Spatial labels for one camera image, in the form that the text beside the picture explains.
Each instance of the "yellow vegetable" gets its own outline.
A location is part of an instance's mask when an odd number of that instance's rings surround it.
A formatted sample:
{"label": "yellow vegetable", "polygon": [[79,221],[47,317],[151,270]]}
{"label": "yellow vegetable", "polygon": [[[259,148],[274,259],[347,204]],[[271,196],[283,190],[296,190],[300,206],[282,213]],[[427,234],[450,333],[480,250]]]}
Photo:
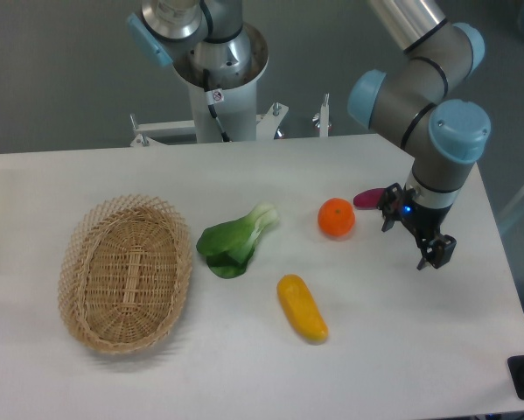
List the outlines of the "yellow vegetable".
{"label": "yellow vegetable", "polygon": [[295,274],[283,277],[277,284],[277,296],[297,333],[314,343],[328,338],[328,327],[302,278]]}

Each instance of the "woven basket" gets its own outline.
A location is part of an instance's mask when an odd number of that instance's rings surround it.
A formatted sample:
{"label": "woven basket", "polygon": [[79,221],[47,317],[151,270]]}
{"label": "woven basket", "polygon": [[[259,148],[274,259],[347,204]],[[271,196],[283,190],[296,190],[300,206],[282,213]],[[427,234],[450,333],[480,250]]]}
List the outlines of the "woven basket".
{"label": "woven basket", "polygon": [[69,332],[102,353],[151,346],[171,330],[192,272],[189,230],[158,198],[112,199],[75,229],[61,268]]}

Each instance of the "bok choy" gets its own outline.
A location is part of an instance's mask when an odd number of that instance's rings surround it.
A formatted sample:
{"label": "bok choy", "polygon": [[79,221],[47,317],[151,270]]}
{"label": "bok choy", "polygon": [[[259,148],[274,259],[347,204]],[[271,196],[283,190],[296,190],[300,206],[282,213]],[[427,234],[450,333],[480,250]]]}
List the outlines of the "bok choy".
{"label": "bok choy", "polygon": [[207,266],[218,277],[234,278],[246,272],[263,229],[279,221],[276,207],[260,203],[246,216],[208,227],[196,244]]}

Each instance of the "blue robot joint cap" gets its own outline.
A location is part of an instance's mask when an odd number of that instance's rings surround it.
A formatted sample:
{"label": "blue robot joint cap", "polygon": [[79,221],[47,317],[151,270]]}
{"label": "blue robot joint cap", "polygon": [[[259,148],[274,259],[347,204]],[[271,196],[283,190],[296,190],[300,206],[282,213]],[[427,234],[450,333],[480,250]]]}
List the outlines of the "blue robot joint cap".
{"label": "blue robot joint cap", "polygon": [[430,141],[457,164],[473,164],[481,158],[490,134],[489,115],[472,102],[443,102],[429,119]]}
{"label": "blue robot joint cap", "polygon": [[363,74],[355,83],[347,101],[347,112],[357,123],[370,129],[370,119],[374,104],[381,89],[386,74],[379,70],[371,70]]}

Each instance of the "white table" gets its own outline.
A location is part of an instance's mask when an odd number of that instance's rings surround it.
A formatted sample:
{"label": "white table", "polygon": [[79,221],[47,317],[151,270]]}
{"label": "white table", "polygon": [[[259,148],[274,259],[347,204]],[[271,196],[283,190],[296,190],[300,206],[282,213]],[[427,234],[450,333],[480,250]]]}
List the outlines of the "white table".
{"label": "white table", "polygon": [[[0,156],[0,419],[417,419],[524,410],[507,357],[524,317],[479,172],[444,223],[452,261],[417,271],[399,224],[358,211],[354,235],[318,231],[331,197],[403,182],[411,159],[377,136]],[[157,195],[204,228],[273,201],[278,228],[248,272],[196,256],[188,301],[146,353],[97,355],[57,310],[70,234],[106,199]],[[276,298],[297,273],[330,329],[303,342]]]}

